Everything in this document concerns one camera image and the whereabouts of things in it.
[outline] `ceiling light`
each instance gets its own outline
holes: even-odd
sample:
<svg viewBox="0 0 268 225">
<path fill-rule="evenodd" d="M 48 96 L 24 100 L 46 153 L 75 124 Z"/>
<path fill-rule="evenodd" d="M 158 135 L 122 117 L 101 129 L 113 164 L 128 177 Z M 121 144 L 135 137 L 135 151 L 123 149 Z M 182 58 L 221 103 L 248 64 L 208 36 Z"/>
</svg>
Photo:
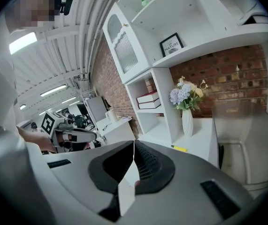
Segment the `ceiling light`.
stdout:
<svg viewBox="0 0 268 225">
<path fill-rule="evenodd" d="M 60 89 L 66 88 L 66 87 L 67 87 L 67 86 L 64 84 L 64 85 L 62 85 L 62 86 L 60 86 L 60 87 L 57 87 L 57 88 L 51 89 L 51 90 L 49 90 L 49 91 L 47 91 L 47 92 L 45 92 L 45 93 L 42 93 L 42 94 L 40 94 L 40 96 L 41 96 L 41 97 L 44 97 L 44 96 L 46 96 L 46 95 L 48 95 L 48 94 L 50 94 L 50 93 L 52 93 L 52 92 L 55 92 L 55 91 L 57 91 L 57 90 L 60 90 Z"/>
<path fill-rule="evenodd" d="M 66 100 L 66 101 L 64 101 L 64 102 L 62 102 L 62 103 L 66 103 L 66 102 L 71 101 L 71 100 L 73 100 L 73 99 L 76 99 L 76 97 L 73 97 L 73 98 L 71 98 L 71 99 L 68 99 L 68 100 Z"/>
<path fill-rule="evenodd" d="M 20 106 L 20 110 L 22 110 L 23 108 L 25 108 L 26 107 L 26 105 L 25 104 L 22 104 L 21 106 Z"/>
<path fill-rule="evenodd" d="M 11 54 L 14 54 L 15 52 L 17 52 L 21 48 L 24 48 L 27 45 L 32 44 L 36 41 L 37 41 L 36 34 L 34 32 L 31 32 L 31 33 L 17 39 L 16 41 L 12 42 L 9 45 L 10 52 L 11 52 Z"/>
<path fill-rule="evenodd" d="M 73 104 L 76 104 L 76 103 L 78 103 L 79 101 L 77 101 L 77 102 L 75 102 L 75 103 L 72 103 L 72 104 L 70 104 L 69 106 L 71 106 L 71 105 L 73 105 Z"/>
</svg>

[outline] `picture frame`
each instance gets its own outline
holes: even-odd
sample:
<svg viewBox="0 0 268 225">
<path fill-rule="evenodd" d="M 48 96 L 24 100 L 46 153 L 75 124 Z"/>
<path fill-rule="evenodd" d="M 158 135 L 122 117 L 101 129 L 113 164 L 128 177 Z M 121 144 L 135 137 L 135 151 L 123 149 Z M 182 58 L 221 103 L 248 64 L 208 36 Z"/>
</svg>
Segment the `picture frame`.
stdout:
<svg viewBox="0 0 268 225">
<path fill-rule="evenodd" d="M 167 39 L 160 42 L 163 57 L 166 57 L 183 47 L 183 43 L 177 33 L 172 34 Z"/>
</svg>

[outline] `white vase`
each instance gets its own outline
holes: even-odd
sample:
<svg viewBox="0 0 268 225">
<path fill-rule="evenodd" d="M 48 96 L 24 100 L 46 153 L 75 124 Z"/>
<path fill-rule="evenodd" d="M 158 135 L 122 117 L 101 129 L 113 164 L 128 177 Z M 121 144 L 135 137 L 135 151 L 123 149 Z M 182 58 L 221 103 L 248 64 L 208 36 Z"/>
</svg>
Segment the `white vase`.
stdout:
<svg viewBox="0 0 268 225">
<path fill-rule="evenodd" d="M 193 133 L 193 117 L 191 110 L 183 110 L 182 124 L 185 137 L 191 137 Z"/>
</svg>

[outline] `artificial flower arrangement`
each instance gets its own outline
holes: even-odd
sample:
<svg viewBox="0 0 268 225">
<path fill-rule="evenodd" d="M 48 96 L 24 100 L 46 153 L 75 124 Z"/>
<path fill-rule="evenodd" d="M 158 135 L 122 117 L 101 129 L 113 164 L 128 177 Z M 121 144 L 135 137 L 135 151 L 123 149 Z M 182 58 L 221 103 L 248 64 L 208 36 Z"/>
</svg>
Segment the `artificial flower arrangement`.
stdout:
<svg viewBox="0 0 268 225">
<path fill-rule="evenodd" d="M 197 102 L 203 100 L 206 95 L 203 90 L 208 87 L 205 80 L 202 81 L 198 88 L 195 84 L 186 81 L 185 77 L 182 76 L 176 86 L 179 88 L 173 89 L 169 96 L 173 105 L 176 105 L 176 109 L 199 109 Z"/>
</svg>

